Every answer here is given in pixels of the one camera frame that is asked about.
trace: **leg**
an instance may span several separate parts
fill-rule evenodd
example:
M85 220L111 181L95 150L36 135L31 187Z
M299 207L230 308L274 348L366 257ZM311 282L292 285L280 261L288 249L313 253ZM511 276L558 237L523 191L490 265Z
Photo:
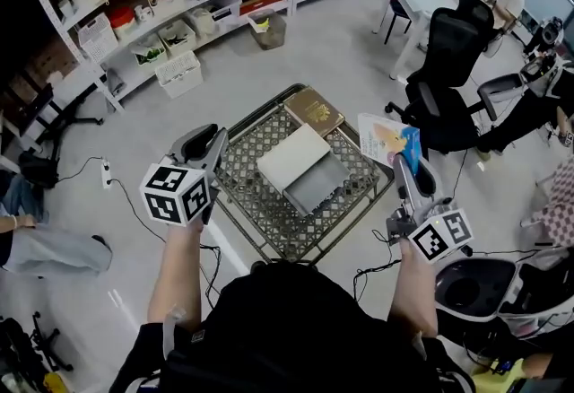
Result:
M414 24L411 36L409 37L409 40L407 40L406 44L404 44L403 51L393 66L393 70L390 75L391 79L396 79L398 72L403 68L404 63L406 63L406 60L411 56L416 45L421 41L422 35L427 29L428 24L429 19L426 15L419 13L419 20Z
M479 151L504 151L513 141L541 127L556 114L554 100L538 98L532 91L526 90L509 116L492 131L482 135L476 142Z
M385 37L385 45L388 42L388 36L391 35L391 31L393 30L393 26L395 26L395 20L396 20L396 13L393 14L393 19L391 20L391 25L388 27L387 36Z
M528 45L524 47L524 54L528 55L532 53L532 51L540 44L540 42L542 42L542 28L538 28L534 36L532 36L530 39L530 42L528 42Z
M378 22L376 24L376 26L373 28L374 34L378 34L380 29L383 27L383 21L385 20L385 15L387 14L388 6L390 5L390 3L391 3L391 0L383 0L382 7L381 7L380 22Z
M10 187L6 191L2 204L8 214L18 215L20 207L26 214L31 214L38 221L42 220L44 207L32 194L32 187L22 175L16 175L10 181Z
M13 234L12 252L4 268L36 276L97 275L109 268L111 251L98 241L44 224Z

